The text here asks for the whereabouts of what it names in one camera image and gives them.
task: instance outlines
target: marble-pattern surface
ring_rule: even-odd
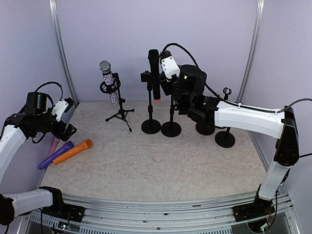
[[[135,201],[190,200],[255,191],[265,170],[246,131],[231,129],[235,146],[219,147],[215,134],[202,136],[195,123],[175,114],[181,125],[178,137],[147,135],[141,131],[148,118],[147,101],[127,101],[135,109],[125,122],[105,119],[118,111],[111,102],[81,103],[71,123],[78,128],[72,136],[77,145],[90,138],[93,147],[65,162],[51,164],[42,186],[61,189],[64,194]],[[169,120],[169,102],[153,103],[154,119]]]

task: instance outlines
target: light purple wall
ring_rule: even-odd
[[[244,103],[283,108],[312,98],[312,2],[266,1],[258,47]],[[312,152],[312,103],[294,107],[300,153]],[[275,141],[255,134],[270,162]],[[312,157],[300,159],[282,190],[289,192],[304,234],[311,233]]]
[[[2,0],[0,2],[0,124],[18,112],[28,92],[47,81],[63,85],[68,97],[49,2],[47,0]],[[42,89],[56,101],[57,86]],[[4,175],[0,193],[26,192],[38,188],[44,171],[37,165],[47,156],[52,135],[38,145],[27,141],[13,158]],[[16,222],[10,232],[16,230]]]
[[[149,70],[149,49],[170,42],[185,46],[208,83],[235,100],[251,44],[257,1],[66,0],[58,14],[69,68],[80,101],[108,100],[99,90],[99,62],[107,59],[122,82],[122,95],[147,99],[140,73]],[[170,48],[179,64],[192,61]]]

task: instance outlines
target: purple microphone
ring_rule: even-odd
[[[103,79],[105,81],[105,84],[109,87],[111,86],[112,88],[115,88],[115,86],[112,86],[115,82],[113,73],[111,72],[111,64],[109,61],[103,60],[99,64],[99,69],[103,73]],[[113,105],[118,105],[119,104],[119,98],[117,91],[114,91],[112,93],[109,93],[109,97],[111,98],[112,104]]]
[[[73,148],[74,144],[71,141],[66,142],[59,150],[55,151],[52,155],[48,156],[44,161],[42,161],[39,164],[38,169],[42,170],[43,168],[49,166],[54,159]]]

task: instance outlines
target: robotic arm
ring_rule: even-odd
[[[236,221],[274,212],[272,199],[290,168],[299,160],[298,132],[292,108],[243,106],[220,97],[203,95],[207,75],[193,65],[177,65],[169,51],[160,57],[163,73],[158,77],[165,95],[172,95],[179,115],[187,115],[208,127],[233,127],[258,132],[277,139],[276,152],[264,182],[252,204],[234,207]]]
[[[62,115],[73,106],[73,101],[70,98],[60,100],[46,111],[47,98],[51,99],[44,93],[28,93],[22,110],[7,118],[0,136],[0,183],[16,151],[29,137],[43,133],[43,138],[51,132],[67,141],[77,131],[73,125],[66,126],[61,121]],[[35,209],[52,207],[59,210],[62,206],[60,190],[49,187],[26,193],[0,194],[0,224],[8,225],[15,217]]]

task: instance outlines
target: metal frame edge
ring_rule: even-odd
[[[100,233],[119,233],[119,234],[145,234],[145,233],[174,233],[174,234],[197,234],[197,233],[205,233],[208,231],[217,230],[220,228],[232,228],[233,225],[245,223],[235,222],[232,212],[232,206],[236,204],[242,204],[250,202],[249,196],[252,197],[252,194],[246,195],[236,195],[239,198],[243,198],[243,200],[239,201],[239,203],[233,202],[229,204],[227,199],[215,203],[215,201],[211,201],[210,199],[206,200],[207,204],[202,204],[202,207],[190,207],[188,202],[185,205],[182,205],[180,202],[172,202],[171,205],[178,204],[174,209],[170,207],[170,204],[163,204],[158,207],[157,205],[154,207],[154,211],[151,210],[141,210],[141,205],[137,202],[134,207],[127,207],[127,204],[124,204],[123,207],[117,207],[116,209],[112,209],[110,204],[105,203],[102,206],[92,206],[86,208],[85,217],[82,223],[71,222],[72,226],[79,228],[79,232],[74,230],[67,230],[69,233],[85,233],[83,230],[93,230],[93,232],[87,233],[96,233],[99,231]],[[279,195],[279,207],[278,213],[287,212],[289,218],[289,224],[293,227],[292,233],[299,234],[296,228],[295,222],[296,217],[292,215],[289,209],[293,209],[292,202],[288,196],[288,194]],[[40,222],[40,212],[38,210],[33,211],[31,221]],[[52,223],[59,222],[64,220],[50,217],[44,214],[44,222],[45,226],[52,227]],[[173,228],[171,228],[171,224],[175,222],[179,222],[179,224],[175,224]],[[157,231],[156,227],[161,227],[161,231]]]
[[[298,216],[293,206],[290,208],[288,212],[286,212],[286,215],[288,218],[288,223],[290,225],[291,232],[296,233],[296,234],[301,234],[302,231],[299,225]]]
[[[77,108],[77,106],[79,105],[79,101],[77,98],[77,93],[74,87],[72,77],[69,72],[69,66],[68,66],[66,55],[65,55],[65,49],[64,49],[60,25],[59,25],[59,15],[58,15],[56,0],[49,0],[49,6],[50,6],[51,17],[52,17],[52,22],[54,26],[54,32],[55,32],[57,45],[58,45],[58,52],[62,61],[62,66],[63,66],[63,70],[65,74],[65,80],[66,80],[70,95],[74,100],[74,105]]]
[[[28,225],[30,222],[30,214],[26,215],[26,216],[22,216],[20,223],[19,223],[19,227],[18,230],[16,232],[16,234],[25,234],[27,232],[28,229]]]
[[[236,102],[242,102],[246,89],[247,89],[247,84],[248,84],[251,68],[253,65],[254,55],[255,55],[259,33],[260,33],[262,15],[263,15],[263,10],[264,10],[264,2],[265,0],[258,0],[257,12],[256,12],[256,17],[255,17],[254,27],[253,27],[252,43],[251,43],[249,54],[248,54],[248,60],[247,60],[247,64],[246,64],[245,71],[244,71],[243,81],[241,83]]]

